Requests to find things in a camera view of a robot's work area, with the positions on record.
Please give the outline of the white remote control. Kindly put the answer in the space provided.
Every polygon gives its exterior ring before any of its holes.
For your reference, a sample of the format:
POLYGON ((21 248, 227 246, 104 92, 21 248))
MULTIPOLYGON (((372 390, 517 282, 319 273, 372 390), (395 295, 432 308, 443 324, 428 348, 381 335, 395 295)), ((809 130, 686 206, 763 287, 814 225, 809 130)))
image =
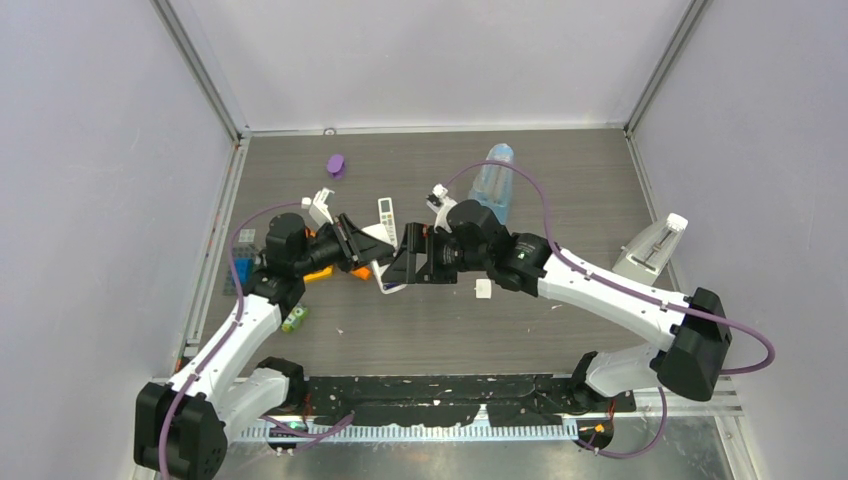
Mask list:
POLYGON ((394 218, 393 201, 390 197, 382 197, 378 199, 377 203, 380 223, 384 226, 391 244, 397 247, 399 242, 394 218))

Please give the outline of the small white battery cover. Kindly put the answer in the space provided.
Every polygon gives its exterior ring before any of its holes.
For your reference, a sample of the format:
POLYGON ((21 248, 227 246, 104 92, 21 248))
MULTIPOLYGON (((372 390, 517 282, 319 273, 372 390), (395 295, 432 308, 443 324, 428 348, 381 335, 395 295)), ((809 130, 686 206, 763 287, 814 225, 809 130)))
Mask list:
POLYGON ((477 279, 475 281, 474 292, 477 299, 491 299, 492 291, 493 285, 491 280, 477 279))

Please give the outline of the small white remote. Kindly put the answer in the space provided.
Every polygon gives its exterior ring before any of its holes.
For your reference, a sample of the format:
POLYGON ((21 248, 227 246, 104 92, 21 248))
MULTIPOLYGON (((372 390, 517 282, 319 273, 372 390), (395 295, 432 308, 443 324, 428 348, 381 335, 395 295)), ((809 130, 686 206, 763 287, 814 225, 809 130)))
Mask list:
MULTIPOLYGON (((372 224, 364 228, 364 232, 378 240, 381 240, 385 243, 389 243, 392 246, 395 246, 393 241, 390 239, 389 233, 386 230, 385 226, 382 224, 372 224)), ((388 257, 381 258, 379 260, 372 261, 370 263, 370 270, 374 275, 374 278, 378 285, 378 290, 384 295, 390 295, 393 293, 397 293, 402 291, 407 287, 406 284, 401 284, 397 282, 384 282, 382 279, 382 275, 390 266, 392 260, 388 257)))

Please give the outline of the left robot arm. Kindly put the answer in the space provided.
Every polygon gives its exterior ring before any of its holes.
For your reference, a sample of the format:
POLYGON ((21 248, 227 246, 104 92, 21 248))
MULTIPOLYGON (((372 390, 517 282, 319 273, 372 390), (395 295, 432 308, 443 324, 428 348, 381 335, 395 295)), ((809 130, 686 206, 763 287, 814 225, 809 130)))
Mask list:
POLYGON ((263 414, 298 412, 307 398, 302 366, 268 357, 244 382, 239 374, 297 306, 305 276, 329 266, 349 272, 394 252, 381 224, 358 227, 339 214, 310 231, 297 213, 274 217, 262 265, 240 287, 227 321, 168 381, 139 392, 135 463, 170 479, 212 479, 230 444, 263 414))

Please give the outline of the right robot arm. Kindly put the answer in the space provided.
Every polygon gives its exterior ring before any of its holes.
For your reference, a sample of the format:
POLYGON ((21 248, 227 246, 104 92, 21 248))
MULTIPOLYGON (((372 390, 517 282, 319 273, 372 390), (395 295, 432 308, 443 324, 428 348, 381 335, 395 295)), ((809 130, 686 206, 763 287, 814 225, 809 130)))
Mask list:
POLYGON ((444 206, 434 225, 407 224, 381 278, 394 284, 454 284, 462 272, 483 272, 505 290, 575 305, 643 339, 637 347, 581 358, 570 392, 584 410, 651 387, 693 401, 713 396, 732 335, 728 327, 705 319, 723 311, 709 290, 686 296, 596 269, 545 237, 509 232, 476 200, 444 206))

